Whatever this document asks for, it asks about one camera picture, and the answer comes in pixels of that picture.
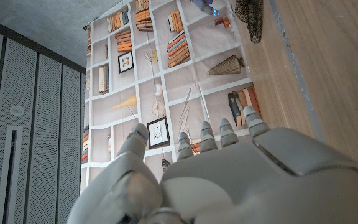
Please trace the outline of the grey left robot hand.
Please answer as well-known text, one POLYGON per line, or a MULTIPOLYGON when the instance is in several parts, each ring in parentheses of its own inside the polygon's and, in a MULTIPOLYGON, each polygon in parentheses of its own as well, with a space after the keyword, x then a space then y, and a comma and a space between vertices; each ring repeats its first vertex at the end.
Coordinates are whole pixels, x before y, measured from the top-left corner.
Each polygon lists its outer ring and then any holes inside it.
POLYGON ((144 163, 139 123, 117 158, 76 200, 69 223, 358 223, 358 164, 289 128, 269 128, 244 108, 252 137, 221 120, 219 142, 201 125, 193 154, 181 133, 178 159, 157 180, 144 163))

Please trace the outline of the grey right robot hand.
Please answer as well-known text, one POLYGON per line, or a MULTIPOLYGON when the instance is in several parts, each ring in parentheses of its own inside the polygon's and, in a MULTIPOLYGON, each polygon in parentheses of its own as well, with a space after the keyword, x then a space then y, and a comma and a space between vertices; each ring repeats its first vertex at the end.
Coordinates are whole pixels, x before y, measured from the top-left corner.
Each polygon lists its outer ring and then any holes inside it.
POLYGON ((213 0, 190 0, 190 2, 201 12, 213 16, 218 17, 219 11, 215 8, 213 8, 211 5, 213 3, 213 0))

